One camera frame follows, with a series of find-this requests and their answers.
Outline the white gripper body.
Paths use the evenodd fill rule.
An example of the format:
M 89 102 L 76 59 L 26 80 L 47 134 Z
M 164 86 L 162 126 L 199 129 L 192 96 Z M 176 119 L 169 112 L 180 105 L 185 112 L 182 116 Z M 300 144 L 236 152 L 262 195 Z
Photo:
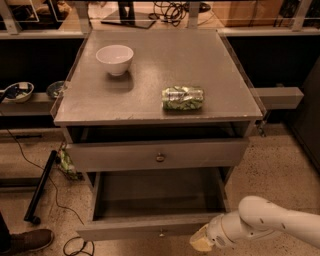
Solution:
M 220 249 L 229 248 L 234 245 L 234 243 L 227 237 L 223 226 L 222 219 L 224 215 L 220 214 L 214 217 L 206 228 L 206 237 L 209 240 L 211 246 L 217 246 Z

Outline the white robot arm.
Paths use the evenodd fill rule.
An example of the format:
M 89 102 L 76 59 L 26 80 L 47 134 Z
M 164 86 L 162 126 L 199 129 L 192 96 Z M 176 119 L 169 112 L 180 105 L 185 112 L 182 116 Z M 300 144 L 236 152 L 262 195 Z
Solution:
M 189 243 L 209 252 L 213 246 L 234 248 L 238 240 L 271 239 L 280 232 L 320 248 L 319 215 L 289 210 L 258 196 L 244 197 L 237 210 L 214 217 Z

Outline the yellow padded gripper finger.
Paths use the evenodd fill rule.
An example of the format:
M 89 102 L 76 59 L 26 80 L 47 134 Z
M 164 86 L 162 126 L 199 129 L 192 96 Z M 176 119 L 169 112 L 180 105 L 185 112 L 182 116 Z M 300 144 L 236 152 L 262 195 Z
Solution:
M 193 234 L 190 237 L 189 243 L 196 251 L 211 251 L 214 243 L 208 233 L 208 225 L 205 224 L 195 234 Z

